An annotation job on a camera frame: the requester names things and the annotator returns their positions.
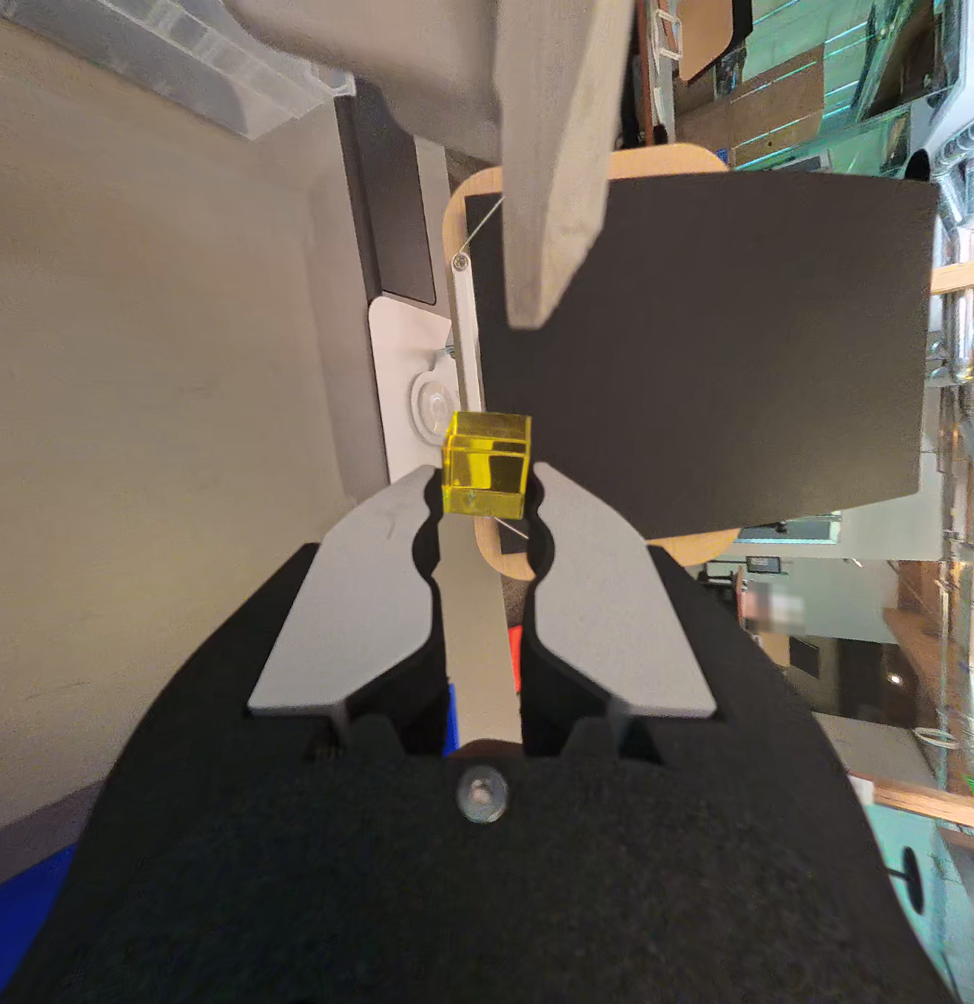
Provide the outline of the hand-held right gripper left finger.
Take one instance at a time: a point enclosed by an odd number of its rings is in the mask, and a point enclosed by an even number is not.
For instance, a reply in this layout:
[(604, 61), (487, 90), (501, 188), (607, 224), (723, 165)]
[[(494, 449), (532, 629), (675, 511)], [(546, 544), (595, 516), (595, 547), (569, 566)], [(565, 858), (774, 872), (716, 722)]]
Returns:
[(441, 470), (418, 467), (318, 546), (247, 702), (256, 718), (316, 717), (346, 738), (389, 720), (406, 753), (442, 754), (448, 676), (439, 586)]

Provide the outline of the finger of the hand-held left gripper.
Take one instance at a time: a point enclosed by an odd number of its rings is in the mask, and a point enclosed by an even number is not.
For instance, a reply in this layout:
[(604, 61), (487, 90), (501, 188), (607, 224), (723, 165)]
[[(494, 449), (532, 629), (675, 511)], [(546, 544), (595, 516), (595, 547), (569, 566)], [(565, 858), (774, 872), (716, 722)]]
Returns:
[(501, 157), (497, 2), (225, 1), (253, 37), (375, 87), (406, 132)]
[(631, 1), (503, 1), (501, 110), (507, 320), (550, 319), (606, 215), (608, 160), (631, 41)]

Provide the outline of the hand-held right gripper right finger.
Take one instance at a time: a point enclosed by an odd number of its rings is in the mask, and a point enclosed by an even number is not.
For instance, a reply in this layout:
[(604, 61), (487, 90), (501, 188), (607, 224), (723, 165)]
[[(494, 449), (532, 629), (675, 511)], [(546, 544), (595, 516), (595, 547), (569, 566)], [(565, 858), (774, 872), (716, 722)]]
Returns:
[(532, 465), (533, 572), (524, 615), (524, 750), (562, 752), (575, 727), (711, 721), (718, 706), (644, 537), (548, 463)]

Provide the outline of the yellow transparent cube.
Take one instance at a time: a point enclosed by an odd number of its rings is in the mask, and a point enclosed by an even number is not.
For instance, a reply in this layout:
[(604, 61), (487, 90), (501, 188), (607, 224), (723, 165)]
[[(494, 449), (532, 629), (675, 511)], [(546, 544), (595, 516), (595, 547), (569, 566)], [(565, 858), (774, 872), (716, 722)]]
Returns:
[(525, 510), (531, 423), (527, 416), (457, 410), (442, 446), (446, 514), (519, 520)]

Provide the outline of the grey desk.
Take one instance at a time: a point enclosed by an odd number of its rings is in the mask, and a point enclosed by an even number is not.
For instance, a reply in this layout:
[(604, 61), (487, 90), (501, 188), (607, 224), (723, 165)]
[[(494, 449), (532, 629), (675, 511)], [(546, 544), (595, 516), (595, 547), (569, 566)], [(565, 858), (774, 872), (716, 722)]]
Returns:
[(0, 883), (360, 499), (353, 223), (333, 107), (250, 143), (0, 18)]

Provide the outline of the dark flat pad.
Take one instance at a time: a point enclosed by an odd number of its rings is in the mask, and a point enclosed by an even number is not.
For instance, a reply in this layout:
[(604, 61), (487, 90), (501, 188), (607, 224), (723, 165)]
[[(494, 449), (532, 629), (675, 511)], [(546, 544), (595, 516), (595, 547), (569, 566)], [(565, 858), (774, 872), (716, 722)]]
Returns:
[(389, 293), (435, 306), (415, 140), (368, 82), (333, 104), (368, 302)]

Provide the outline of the clear plastic bin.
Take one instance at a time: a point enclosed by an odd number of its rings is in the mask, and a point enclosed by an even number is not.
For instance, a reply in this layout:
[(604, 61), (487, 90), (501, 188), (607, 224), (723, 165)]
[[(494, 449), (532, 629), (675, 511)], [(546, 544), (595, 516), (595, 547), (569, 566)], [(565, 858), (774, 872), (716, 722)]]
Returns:
[(251, 142), (356, 94), (349, 72), (258, 41), (218, 1), (0, 1), (0, 17)]

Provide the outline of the white stand base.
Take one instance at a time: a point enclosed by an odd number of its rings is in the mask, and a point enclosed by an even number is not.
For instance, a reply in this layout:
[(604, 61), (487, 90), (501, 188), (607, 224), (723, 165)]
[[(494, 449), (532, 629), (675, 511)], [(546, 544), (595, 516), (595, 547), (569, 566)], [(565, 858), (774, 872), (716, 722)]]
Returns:
[(389, 296), (368, 308), (380, 424), (389, 478), (440, 466), (442, 446), (459, 408), (449, 320)]

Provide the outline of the black panel with wooden rim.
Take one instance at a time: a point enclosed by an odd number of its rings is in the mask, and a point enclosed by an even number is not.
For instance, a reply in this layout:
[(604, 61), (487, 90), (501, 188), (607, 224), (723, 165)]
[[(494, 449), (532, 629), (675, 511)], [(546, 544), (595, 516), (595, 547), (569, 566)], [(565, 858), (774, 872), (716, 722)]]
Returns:
[(702, 147), (613, 155), (606, 228), (538, 332), (505, 320), (501, 169), (451, 196), (460, 348), (533, 456), (700, 563), (739, 531), (841, 512), (840, 556), (907, 556), (929, 507), (923, 411), (938, 191), (731, 172)]

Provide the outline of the blue plastic bin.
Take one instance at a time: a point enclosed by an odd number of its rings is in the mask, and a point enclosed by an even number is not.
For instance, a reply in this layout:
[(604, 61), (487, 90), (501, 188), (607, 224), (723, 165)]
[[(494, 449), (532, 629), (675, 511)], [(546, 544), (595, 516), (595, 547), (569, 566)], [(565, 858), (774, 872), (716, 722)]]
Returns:
[(48, 917), (75, 849), (65, 847), (0, 885), (0, 992)]

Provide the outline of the metal bracket strip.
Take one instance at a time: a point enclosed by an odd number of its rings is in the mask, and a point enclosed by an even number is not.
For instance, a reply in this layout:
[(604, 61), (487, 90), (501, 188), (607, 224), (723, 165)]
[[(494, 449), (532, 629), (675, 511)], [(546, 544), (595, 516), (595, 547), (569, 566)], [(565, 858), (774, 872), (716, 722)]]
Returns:
[[(461, 247), (452, 253), (449, 265), (460, 404), (479, 412), (484, 409), (484, 394), (470, 252)], [(502, 579), (480, 547), (480, 538), (489, 529), (466, 515), (447, 514), (439, 525), (442, 561), (436, 578), (461, 744), (521, 740)]]

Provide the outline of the silver air duct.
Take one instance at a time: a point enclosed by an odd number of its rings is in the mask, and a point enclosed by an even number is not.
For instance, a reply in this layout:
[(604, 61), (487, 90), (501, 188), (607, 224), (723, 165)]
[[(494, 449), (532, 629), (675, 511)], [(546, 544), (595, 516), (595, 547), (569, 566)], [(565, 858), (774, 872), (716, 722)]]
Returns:
[(926, 383), (941, 389), (974, 382), (974, 119), (936, 152), (932, 181), (940, 200), (931, 301), (941, 326), (930, 334)]

